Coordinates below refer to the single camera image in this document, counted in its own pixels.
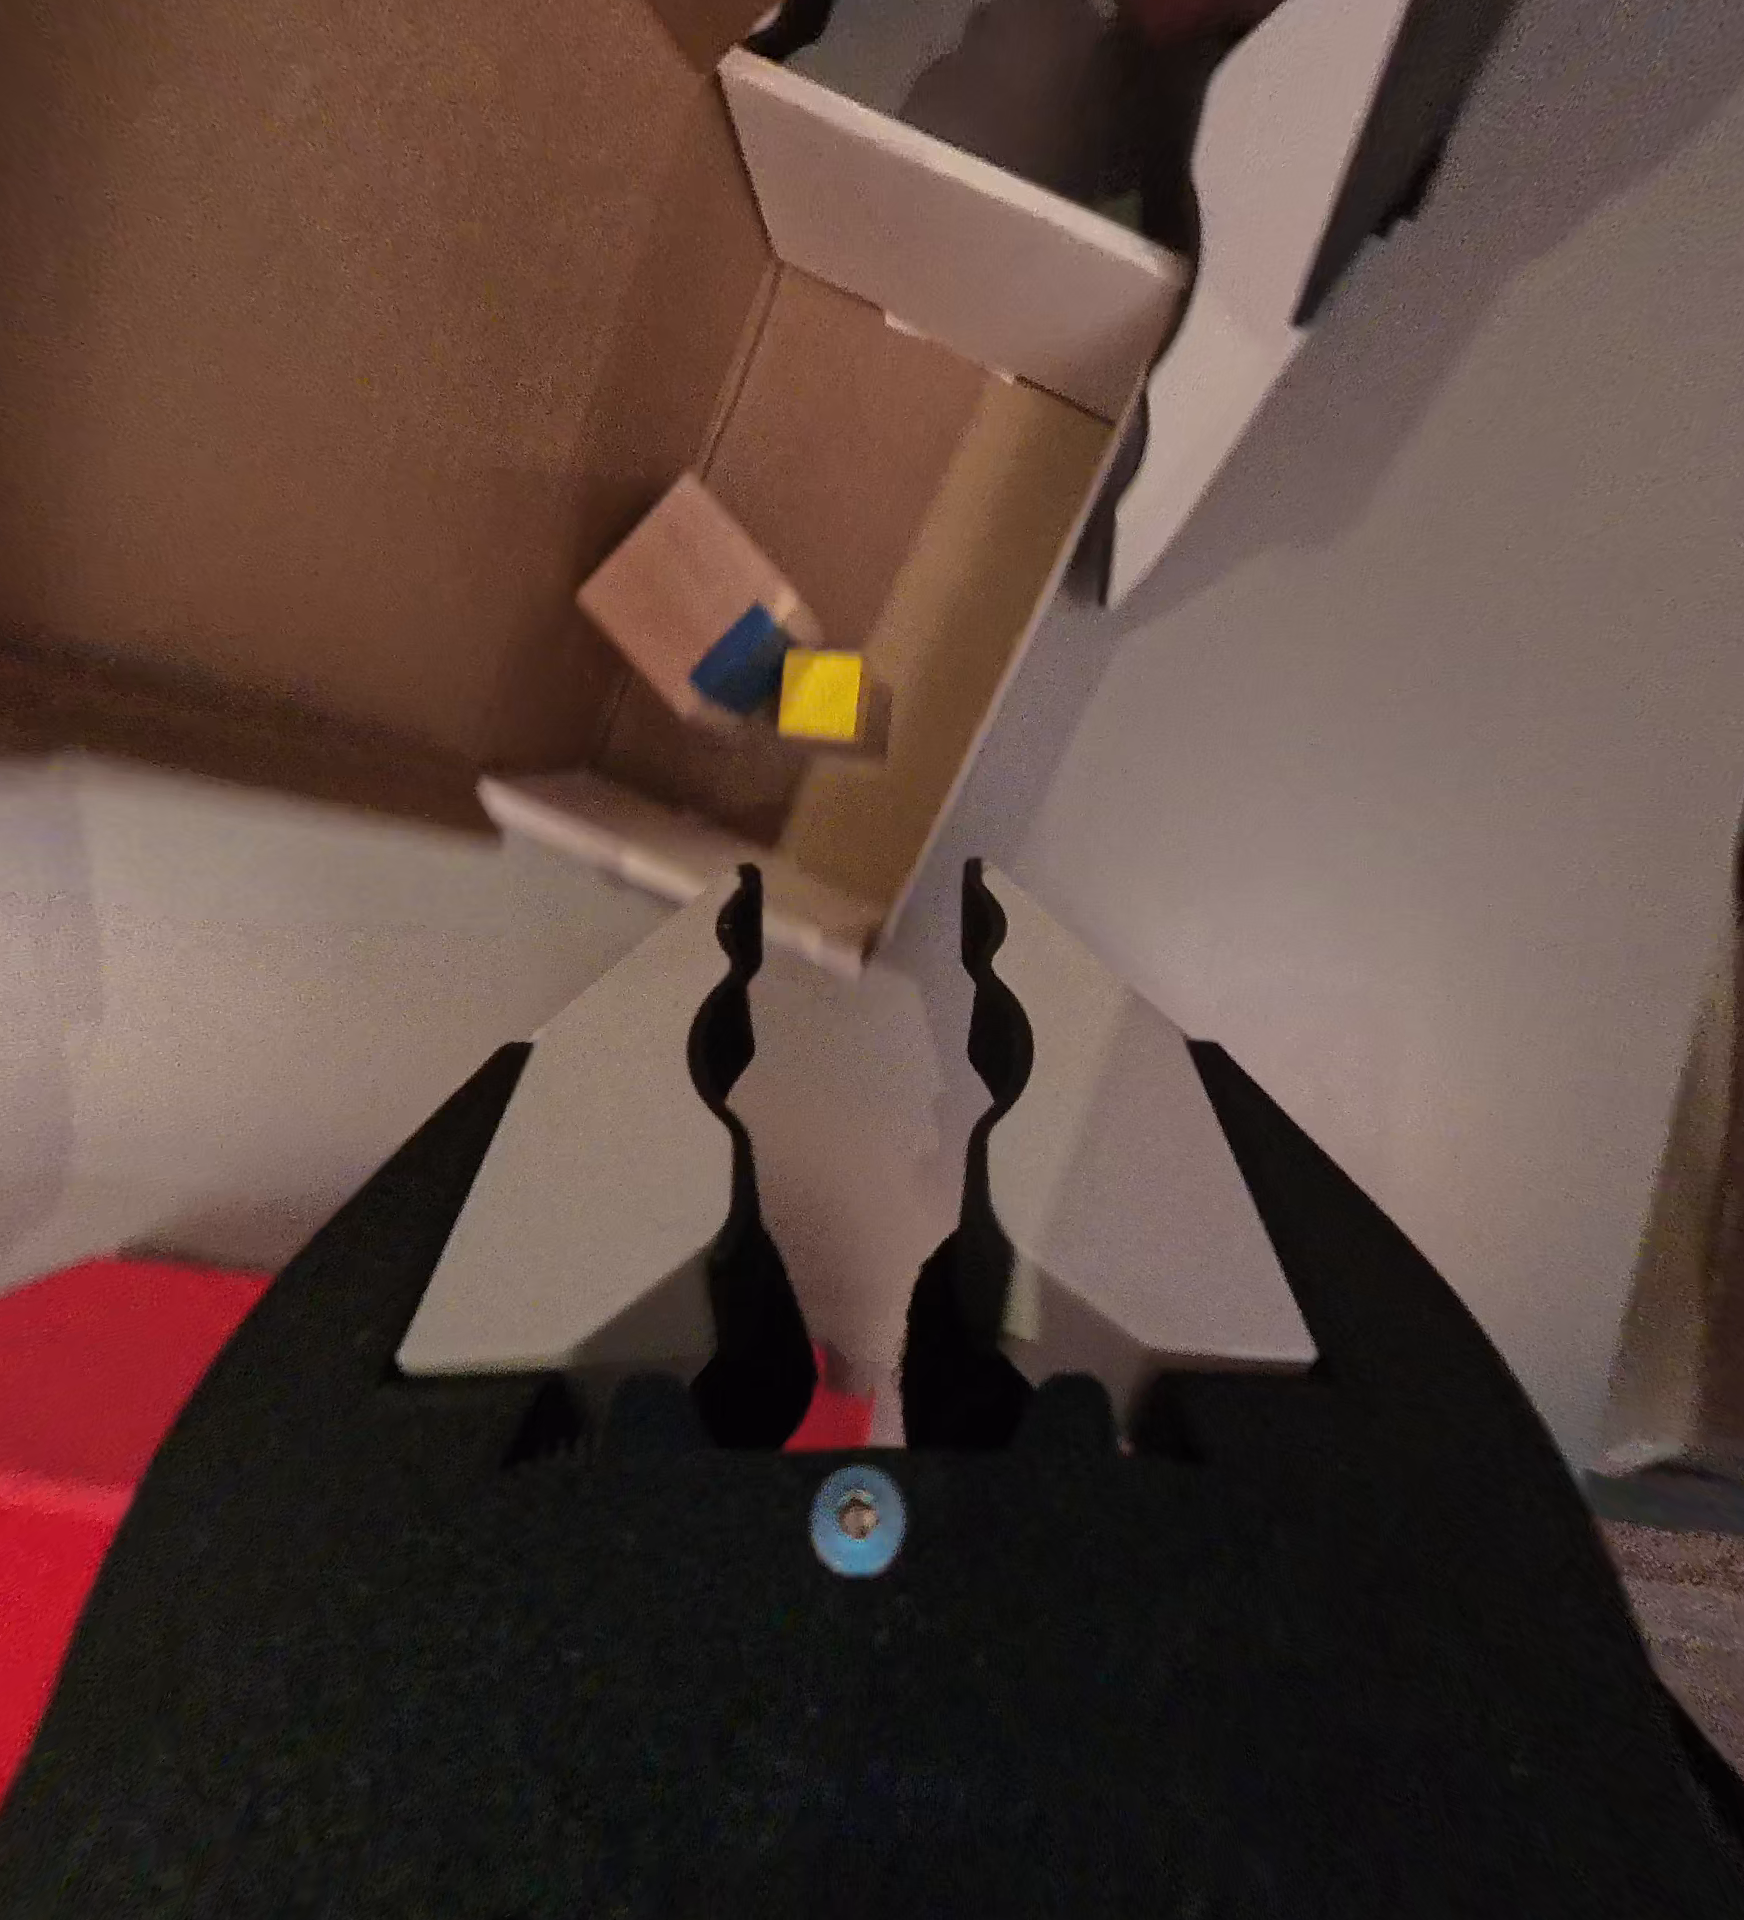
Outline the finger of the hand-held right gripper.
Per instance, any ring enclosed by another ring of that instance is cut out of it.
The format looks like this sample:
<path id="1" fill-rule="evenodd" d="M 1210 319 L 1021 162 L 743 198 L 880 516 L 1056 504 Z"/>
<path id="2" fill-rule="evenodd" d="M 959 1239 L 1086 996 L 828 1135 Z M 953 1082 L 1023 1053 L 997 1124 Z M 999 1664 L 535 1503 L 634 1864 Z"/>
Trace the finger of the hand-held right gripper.
<path id="1" fill-rule="evenodd" d="M 1188 179 L 1190 299 L 1144 386 L 1144 446 L 1114 510 L 1104 603 L 1162 563 L 1302 345 L 1300 297 L 1403 31 L 1403 3 L 1276 7 L 1218 64 Z"/>

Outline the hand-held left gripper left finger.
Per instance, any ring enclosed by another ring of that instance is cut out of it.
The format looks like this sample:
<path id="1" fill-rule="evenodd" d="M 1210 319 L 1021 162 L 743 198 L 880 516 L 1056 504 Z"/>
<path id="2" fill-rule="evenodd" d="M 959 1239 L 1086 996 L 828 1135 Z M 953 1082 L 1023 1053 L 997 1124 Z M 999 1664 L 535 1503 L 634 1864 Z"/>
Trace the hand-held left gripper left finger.
<path id="1" fill-rule="evenodd" d="M 412 1380 L 683 1380 L 716 1444 L 784 1444 L 816 1357 L 731 1095 L 756 1059 L 743 862 L 541 1023 L 400 1345 Z"/>

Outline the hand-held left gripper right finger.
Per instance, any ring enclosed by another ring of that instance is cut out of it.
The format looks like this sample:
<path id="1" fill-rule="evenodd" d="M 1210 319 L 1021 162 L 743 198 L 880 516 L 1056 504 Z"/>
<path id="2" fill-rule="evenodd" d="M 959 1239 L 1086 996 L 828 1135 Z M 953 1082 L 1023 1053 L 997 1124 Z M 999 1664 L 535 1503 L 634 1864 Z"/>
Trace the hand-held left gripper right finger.
<path id="1" fill-rule="evenodd" d="M 959 881 L 981 1110 L 902 1345 L 905 1444 L 1008 1444 L 1039 1386 L 1142 1432 L 1162 1380 L 1304 1379 L 1318 1348 L 1194 1045 L 1004 869 Z"/>

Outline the blue wooden block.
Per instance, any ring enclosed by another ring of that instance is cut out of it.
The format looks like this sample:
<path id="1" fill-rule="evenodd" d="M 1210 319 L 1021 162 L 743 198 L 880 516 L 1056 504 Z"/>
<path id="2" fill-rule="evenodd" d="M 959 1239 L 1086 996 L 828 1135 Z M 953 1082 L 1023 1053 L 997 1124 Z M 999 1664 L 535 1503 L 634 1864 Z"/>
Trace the blue wooden block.
<path id="1" fill-rule="evenodd" d="M 789 648 L 771 608 L 754 603 L 691 665 L 689 689 L 709 709 L 750 718 L 775 702 Z"/>

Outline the yellow wooden block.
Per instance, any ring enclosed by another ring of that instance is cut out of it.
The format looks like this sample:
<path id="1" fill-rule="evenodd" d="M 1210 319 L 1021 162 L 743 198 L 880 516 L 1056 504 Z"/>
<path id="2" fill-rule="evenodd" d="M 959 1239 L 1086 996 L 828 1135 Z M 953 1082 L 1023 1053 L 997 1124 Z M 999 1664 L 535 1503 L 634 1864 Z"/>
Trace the yellow wooden block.
<path id="1" fill-rule="evenodd" d="M 785 651 L 774 731 L 781 743 L 810 752 L 883 757 L 892 697 L 864 656 L 849 651 L 792 647 Z"/>

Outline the plain wooden block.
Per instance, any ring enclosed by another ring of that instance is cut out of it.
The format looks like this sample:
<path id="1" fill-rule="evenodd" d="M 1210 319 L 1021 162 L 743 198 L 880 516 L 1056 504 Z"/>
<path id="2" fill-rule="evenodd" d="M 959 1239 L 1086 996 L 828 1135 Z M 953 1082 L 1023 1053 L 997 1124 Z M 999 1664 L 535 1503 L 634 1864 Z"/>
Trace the plain wooden block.
<path id="1" fill-rule="evenodd" d="M 675 478 L 575 594 L 595 627 L 678 718 L 735 726 L 689 687 L 689 671 L 751 604 L 784 627 L 792 648 L 828 645 L 811 606 L 733 512 L 695 474 Z"/>

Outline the cardboard box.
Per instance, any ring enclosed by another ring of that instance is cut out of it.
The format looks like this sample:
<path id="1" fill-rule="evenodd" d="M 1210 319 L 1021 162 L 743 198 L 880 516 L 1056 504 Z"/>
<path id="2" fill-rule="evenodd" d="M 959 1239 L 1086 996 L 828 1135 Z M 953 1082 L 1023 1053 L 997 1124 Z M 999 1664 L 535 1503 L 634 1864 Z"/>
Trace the cardboard box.
<path id="1" fill-rule="evenodd" d="M 499 826 L 859 973 L 1188 263 L 771 4 L 0 4 L 0 747 Z M 694 473 L 887 687 L 678 718 L 578 591 Z"/>

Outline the red box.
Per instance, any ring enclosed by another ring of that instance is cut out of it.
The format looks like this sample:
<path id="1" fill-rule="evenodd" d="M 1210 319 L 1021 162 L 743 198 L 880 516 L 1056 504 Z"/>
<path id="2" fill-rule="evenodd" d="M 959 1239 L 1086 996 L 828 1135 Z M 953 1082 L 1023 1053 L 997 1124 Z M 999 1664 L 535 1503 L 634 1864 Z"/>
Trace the red box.
<path id="1" fill-rule="evenodd" d="M 154 1454 L 265 1288 L 110 1259 L 0 1303 L 0 1807 Z"/>

